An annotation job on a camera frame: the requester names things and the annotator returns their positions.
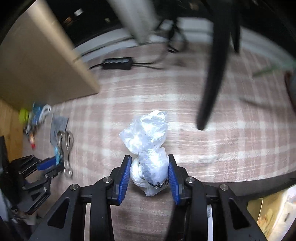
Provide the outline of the metal scissors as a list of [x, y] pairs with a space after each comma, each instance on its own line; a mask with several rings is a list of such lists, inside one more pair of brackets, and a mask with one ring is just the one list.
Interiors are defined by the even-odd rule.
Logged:
[[57, 145], [62, 156], [64, 165], [64, 174], [67, 178], [71, 178], [73, 170], [70, 166], [69, 156], [73, 148], [74, 137], [70, 131], [59, 131], [57, 133]]

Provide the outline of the red small toy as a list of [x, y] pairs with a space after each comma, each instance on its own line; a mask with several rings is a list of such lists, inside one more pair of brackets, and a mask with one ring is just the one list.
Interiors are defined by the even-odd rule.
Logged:
[[32, 133], [29, 134], [29, 142], [30, 142], [31, 148], [34, 150], [36, 148], [36, 144], [35, 144], [35, 137]]

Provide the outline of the yellow flower box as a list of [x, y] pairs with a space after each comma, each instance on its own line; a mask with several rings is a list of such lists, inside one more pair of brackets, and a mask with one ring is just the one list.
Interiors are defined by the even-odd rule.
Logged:
[[272, 240], [276, 226], [284, 215], [286, 202], [287, 190], [248, 201], [247, 210], [267, 240]]

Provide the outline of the black storage bin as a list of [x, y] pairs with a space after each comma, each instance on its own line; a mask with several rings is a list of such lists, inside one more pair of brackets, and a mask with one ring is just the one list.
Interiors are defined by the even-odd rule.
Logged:
[[296, 171], [293, 171], [272, 178], [243, 182], [228, 182], [225, 184], [237, 197], [252, 200], [271, 195], [295, 185], [295, 173]]

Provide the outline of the black tripod stand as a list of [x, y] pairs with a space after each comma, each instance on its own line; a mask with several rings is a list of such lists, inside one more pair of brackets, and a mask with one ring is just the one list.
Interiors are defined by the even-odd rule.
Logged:
[[213, 41], [203, 98], [197, 114], [197, 129], [205, 129], [222, 84], [230, 43], [240, 50], [240, 16], [238, 1], [212, 1]]

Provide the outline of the black power strip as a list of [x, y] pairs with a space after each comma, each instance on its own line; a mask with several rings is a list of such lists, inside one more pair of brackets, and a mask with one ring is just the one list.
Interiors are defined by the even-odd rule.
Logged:
[[132, 57], [107, 58], [102, 62], [102, 69], [105, 70], [130, 70], [132, 66]]

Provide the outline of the tan cabinet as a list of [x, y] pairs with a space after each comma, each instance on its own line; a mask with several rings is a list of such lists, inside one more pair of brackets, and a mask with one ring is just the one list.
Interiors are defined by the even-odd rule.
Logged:
[[45, 1], [1, 1], [1, 99], [15, 109], [97, 94], [94, 75]]

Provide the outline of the yellow green cup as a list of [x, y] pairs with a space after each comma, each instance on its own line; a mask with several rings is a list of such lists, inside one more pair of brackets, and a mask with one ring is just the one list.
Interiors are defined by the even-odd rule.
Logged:
[[20, 111], [18, 112], [18, 119], [22, 125], [25, 125], [26, 123], [28, 123], [30, 120], [30, 117], [31, 117], [31, 112], [24, 108], [21, 108]]

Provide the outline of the clear bag with white ball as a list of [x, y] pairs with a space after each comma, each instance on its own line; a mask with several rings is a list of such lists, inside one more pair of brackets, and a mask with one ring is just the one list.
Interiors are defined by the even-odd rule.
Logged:
[[155, 196], [169, 184], [169, 157], [163, 147], [168, 127], [167, 112], [155, 110], [134, 119], [119, 134], [127, 149], [137, 156], [130, 177], [147, 197]]

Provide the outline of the grey pouch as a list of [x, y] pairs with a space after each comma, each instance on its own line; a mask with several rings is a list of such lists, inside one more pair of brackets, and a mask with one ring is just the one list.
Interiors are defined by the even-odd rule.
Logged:
[[69, 118], [53, 114], [50, 129], [50, 143], [53, 147], [57, 146], [57, 134], [65, 131]]

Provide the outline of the wooden board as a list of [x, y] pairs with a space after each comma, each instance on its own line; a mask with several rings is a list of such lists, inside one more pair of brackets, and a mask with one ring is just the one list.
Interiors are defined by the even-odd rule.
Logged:
[[10, 161], [20, 158], [23, 151], [23, 128], [19, 113], [5, 101], [0, 100], [0, 129], [4, 136]]

